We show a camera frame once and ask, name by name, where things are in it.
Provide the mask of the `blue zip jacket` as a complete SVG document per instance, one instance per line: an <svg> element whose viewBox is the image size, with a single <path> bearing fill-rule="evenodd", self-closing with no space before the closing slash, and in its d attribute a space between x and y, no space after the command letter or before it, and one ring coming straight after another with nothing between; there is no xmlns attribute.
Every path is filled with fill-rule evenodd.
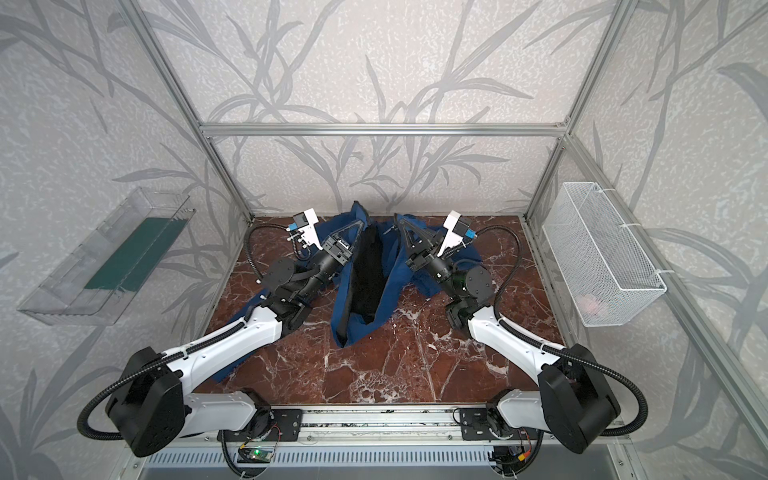
<svg viewBox="0 0 768 480"><path fill-rule="evenodd" d="M444 227L431 227L411 215L405 216L431 230L432 239L445 236ZM336 284L338 290L330 321L332 336L339 347L349 347L390 319L407 285L415 284L423 295L432 297L448 284L452 275L467 278L468 272L461 266L463 263L470 263L472 267L481 264L481 258L471 242L441 257L452 266L453 274L448 279L433 279L424 270L413 272L405 263L406 253L394 218L374 221L360 204L354 204L349 212L316 227L319 239L325 241L331 232L353 220L363 220L365 230L353 246L352 259L330 282L309 279L309 260L320 249L310 248L306 257L283 257L267 273L258 274L262 290L233 318L239 320L258 307L270 307L276 311L286 332L292 332L306 320L311 303L319 292L330 284Z"/></svg>

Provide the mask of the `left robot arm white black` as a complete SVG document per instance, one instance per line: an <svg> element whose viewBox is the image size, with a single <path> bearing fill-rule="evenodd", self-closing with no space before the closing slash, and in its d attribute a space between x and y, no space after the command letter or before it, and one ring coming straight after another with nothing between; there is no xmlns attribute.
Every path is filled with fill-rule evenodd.
<svg viewBox="0 0 768 480"><path fill-rule="evenodd" d="M179 437L249 426L260 410L258 395L198 394L196 388L298 330L319 293L351 264L365 228L365 221L352 220L319 240L313 224L291 226L318 248L307 265L289 259L273 264L262 278L266 297L227 326L164 352L150 347L136 352L121 377L83 407L78 433L97 441L123 440L135 456L147 457Z"/></svg>

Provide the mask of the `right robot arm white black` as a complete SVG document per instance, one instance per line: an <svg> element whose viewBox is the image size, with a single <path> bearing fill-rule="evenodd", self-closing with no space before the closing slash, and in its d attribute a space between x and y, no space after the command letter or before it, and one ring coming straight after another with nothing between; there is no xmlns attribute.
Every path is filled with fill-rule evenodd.
<svg viewBox="0 0 768 480"><path fill-rule="evenodd" d="M598 363L585 346L552 343L501 314L502 290L490 272L454 257L479 235L459 213L451 212L439 230L406 215L393 220L405 264L427 274L450 298L451 326L504 356L538 387L530 396L509 390L488 403L497 430L540 430L580 454L599 437L627 436L645 425L648 401L629 378Z"/></svg>

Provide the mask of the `pink object in basket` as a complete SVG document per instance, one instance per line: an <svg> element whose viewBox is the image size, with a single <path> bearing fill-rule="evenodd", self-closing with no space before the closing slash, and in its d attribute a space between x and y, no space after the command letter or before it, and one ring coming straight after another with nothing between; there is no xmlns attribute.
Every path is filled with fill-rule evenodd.
<svg viewBox="0 0 768 480"><path fill-rule="evenodd" d="M601 318L606 315L606 304L592 294L579 296L577 306L583 316Z"/></svg>

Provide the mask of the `green circuit board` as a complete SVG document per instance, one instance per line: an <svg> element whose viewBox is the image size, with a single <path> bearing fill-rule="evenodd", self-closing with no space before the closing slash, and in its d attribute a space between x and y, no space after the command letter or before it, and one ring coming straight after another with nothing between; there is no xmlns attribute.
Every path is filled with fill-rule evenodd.
<svg viewBox="0 0 768 480"><path fill-rule="evenodd" d="M242 445L237 450L239 464L255 465L271 463L275 457L276 447Z"/></svg>

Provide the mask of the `aluminium frame horizontal bar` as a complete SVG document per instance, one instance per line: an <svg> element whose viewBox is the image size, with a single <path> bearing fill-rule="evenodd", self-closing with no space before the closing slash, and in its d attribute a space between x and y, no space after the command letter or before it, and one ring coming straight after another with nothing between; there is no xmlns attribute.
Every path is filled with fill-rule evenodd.
<svg viewBox="0 0 768 480"><path fill-rule="evenodd" d="M561 124L390 124L390 123L203 123L210 137L228 136L396 136L396 137L559 137Z"/></svg>

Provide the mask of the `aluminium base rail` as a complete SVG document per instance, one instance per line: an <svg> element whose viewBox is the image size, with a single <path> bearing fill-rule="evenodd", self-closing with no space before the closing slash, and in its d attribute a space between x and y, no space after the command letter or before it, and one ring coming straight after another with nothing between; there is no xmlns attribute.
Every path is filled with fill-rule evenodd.
<svg viewBox="0 0 768 480"><path fill-rule="evenodd" d="M260 408L239 425L223 412L227 395L197 395L209 415L187 424L174 440L201 436L225 442L507 442L555 438L533 392L515 390L498 405L354 404Z"/></svg>

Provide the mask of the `clear plastic wall tray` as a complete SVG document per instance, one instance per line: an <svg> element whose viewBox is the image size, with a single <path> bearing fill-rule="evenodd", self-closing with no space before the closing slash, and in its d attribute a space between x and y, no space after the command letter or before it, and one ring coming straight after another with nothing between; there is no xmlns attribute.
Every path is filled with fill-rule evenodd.
<svg viewBox="0 0 768 480"><path fill-rule="evenodd" d="M50 326L115 324L195 213L188 194L135 188L18 310Z"/></svg>

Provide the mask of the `aluminium frame corner post left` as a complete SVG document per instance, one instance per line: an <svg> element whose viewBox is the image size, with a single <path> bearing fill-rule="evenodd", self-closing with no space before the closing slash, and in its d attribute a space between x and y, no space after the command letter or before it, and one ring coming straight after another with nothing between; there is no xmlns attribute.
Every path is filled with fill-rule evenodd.
<svg viewBox="0 0 768 480"><path fill-rule="evenodd" d="M240 189L237 187L223 160L214 148L211 140L202 131L202 122L193 108L178 75L172 68L160 41L156 37L150 22L138 1L120 0L118 5L126 26L137 37L151 64L160 76L172 100L176 104L197 144L203 150L208 162L234 200L241 215L250 222L253 219L251 209Z"/></svg>

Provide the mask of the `aluminium frame corner post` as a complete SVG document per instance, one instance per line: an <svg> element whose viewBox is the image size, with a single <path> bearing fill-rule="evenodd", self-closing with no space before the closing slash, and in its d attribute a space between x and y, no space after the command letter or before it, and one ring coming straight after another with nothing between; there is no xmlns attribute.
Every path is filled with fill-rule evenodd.
<svg viewBox="0 0 768 480"><path fill-rule="evenodd" d="M607 23L603 37L598 44L596 53L591 63L589 64L589 68L587 69L585 77L577 92L573 105L564 119L564 131L557 138L557 142L549 157L542 177L534 191L531 202L525 214L523 215L523 219L526 222L528 222L534 216L536 208L541 203L547 188L547 184L556 173L558 163L560 162L560 158L562 157L562 154L565 150L565 141L574 134L580 117L584 113L589 103L590 97L592 96L592 93L594 92L602 74L604 73L610 56L618 46L618 43L620 42L624 31L629 24L637 4L638 0L620 0L616 3L609 18L609 22Z"/></svg>
<svg viewBox="0 0 768 480"><path fill-rule="evenodd" d="M202 122L193 108L178 75L172 68L160 41L156 37L150 22L138 1L120 0L118 5L126 26L137 37L151 64L160 76L172 100L176 104L197 144L203 150L208 162L234 200L241 215L250 222L253 219L251 209L240 189L237 187L223 160L214 148L211 140L202 131Z"/></svg>

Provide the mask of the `aluminium frame corner post right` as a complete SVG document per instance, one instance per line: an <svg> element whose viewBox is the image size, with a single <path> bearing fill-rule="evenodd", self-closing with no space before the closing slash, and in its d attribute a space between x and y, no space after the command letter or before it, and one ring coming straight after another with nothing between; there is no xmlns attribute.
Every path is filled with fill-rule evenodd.
<svg viewBox="0 0 768 480"><path fill-rule="evenodd" d="M549 157L542 177L534 191L531 202L525 214L523 215L523 219L526 222L528 222L534 216L536 208L541 203L547 188L547 184L556 173L558 163L560 162L560 158L562 157L562 154L565 150L565 141L574 134L580 117L584 113L589 103L590 97L592 96L592 93L594 92L602 74L604 73L610 56L618 46L618 43L620 42L624 31L629 24L637 4L638 0L620 0L616 3L609 18L609 22L607 23L603 37L598 44L596 53L591 63L589 64L589 68L587 69L585 77L577 92L573 105L564 119L564 131L557 138L557 142Z"/></svg>

